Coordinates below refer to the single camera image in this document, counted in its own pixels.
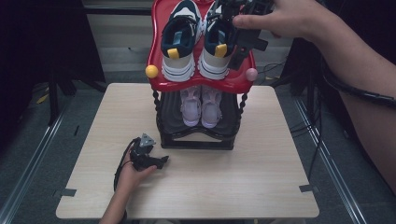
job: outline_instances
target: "sneaker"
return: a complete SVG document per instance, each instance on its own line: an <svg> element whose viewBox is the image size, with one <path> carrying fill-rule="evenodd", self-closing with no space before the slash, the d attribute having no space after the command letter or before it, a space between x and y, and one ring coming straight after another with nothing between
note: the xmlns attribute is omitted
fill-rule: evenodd
<svg viewBox="0 0 396 224"><path fill-rule="evenodd" d="M180 91L180 111L184 123L189 126L198 124L201 117L201 86L192 86Z"/></svg>
<svg viewBox="0 0 396 224"><path fill-rule="evenodd" d="M221 20L222 5L209 8L204 20L205 47L198 61L202 76L220 80L228 75L228 62L233 53L235 28L231 21Z"/></svg>
<svg viewBox="0 0 396 224"><path fill-rule="evenodd" d="M182 82L194 74L192 50L202 32L201 14L191 0L179 2L163 28L161 51L163 75L166 79Z"/></svg>
<svg viewBox="0 0 396 224"><path fill-rule="evenodd" d="M206 128L214 128L221 119L220 101L222 92L208 86L202 87L202 119Z"/></svg>

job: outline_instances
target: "shoe rack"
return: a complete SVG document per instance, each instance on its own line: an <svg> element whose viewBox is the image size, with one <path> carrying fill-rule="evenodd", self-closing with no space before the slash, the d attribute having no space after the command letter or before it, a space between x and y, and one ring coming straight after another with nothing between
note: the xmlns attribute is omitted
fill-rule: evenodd
<svg viewBox="0 0 396 224"><path fill-rule="evenodd" d="M169 20L169 15L175 5L180 0L156 0L152 7L152 26L153 41L148 56L148 68L154 69L154 76L148 75L148 80L153 89L155 109L157 111L156 121L160 131L163 148L201 148L201 149L233 149L233 141L239 131L241 115L248 98L248 92L253 85L252 81L247 80L246 71L249 68L255 68L253 54L244 60L238 71L230 70L228 76L222 80L213 80L203 77L195 66L193 76L185 82L173 82L165 79L162 68L163 54L161 52L161 40L163 27ZM195 0L202 17L213 3L213 0ZM193 56L195 64L204 47L204 39L201 36L195 45ZM222 91L220 110L222 119L212 129L207 129L200 123L194 127L188 127L184 124L180 112L181 100L180 90L195 85L207 85ZM240 104L237 102L237 94L242 95ZM216 142L200 141L180 141L178 138L187 136L192 133L204 133L209 137L217 139Z"/></svg>

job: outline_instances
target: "table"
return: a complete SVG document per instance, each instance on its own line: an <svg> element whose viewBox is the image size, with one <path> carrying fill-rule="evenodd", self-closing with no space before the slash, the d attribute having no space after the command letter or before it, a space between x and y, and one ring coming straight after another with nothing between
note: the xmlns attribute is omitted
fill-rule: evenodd
<svg viewBox="0 0 396 224"><path fill-rule="evenodd" d="M129 218L316 217L318 206L271 87L253 86L233 150L162 149L149 84L110 84L70 176L59 218L100 218L123 150L142 133L170 159L127 205ZM183 140L208 140L195 133Z"/></svg>

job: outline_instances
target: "hand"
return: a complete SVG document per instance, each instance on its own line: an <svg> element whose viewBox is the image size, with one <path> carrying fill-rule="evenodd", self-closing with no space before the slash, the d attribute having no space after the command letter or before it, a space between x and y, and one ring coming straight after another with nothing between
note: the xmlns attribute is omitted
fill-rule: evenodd
<svg viewBox="0 0 396 224"><path fill-rule="evenodd" d="M116 191L121 190L128 194L131 194L146 177L148 177L157 169L157 167L153 165L145 170L136 171L130 159L131 150L128 150L122 163L124 165L122 166L119 182L116 188Z"/></svg>
<svg viewBox="0 0 396 224"><path fill-rule="evenodd" d="M271 31L285 37L302 37L312 41L317 24L334 15L315 0L275 0L275 9L268 15L238 15L233 25L242 29Z"/></svg>

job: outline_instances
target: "lavender sneaker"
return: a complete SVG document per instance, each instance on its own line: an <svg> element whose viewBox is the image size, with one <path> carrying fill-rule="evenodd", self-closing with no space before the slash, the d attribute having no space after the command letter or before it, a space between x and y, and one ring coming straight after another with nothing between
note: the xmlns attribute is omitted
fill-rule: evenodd
<svg viewBox="0 0 396 224"><path fill-rule="evenodd" d="M221 119L222 92L208 86L202 87L202 125L206 128L214 128Z"/></svg>
<svg viewBox="0 0 396 224"><path fill-rule="evenodd" d="M201 117L201 86L192 86L181 90L180 97L180 111L184 123L189 127L197 125Z"/></svg>

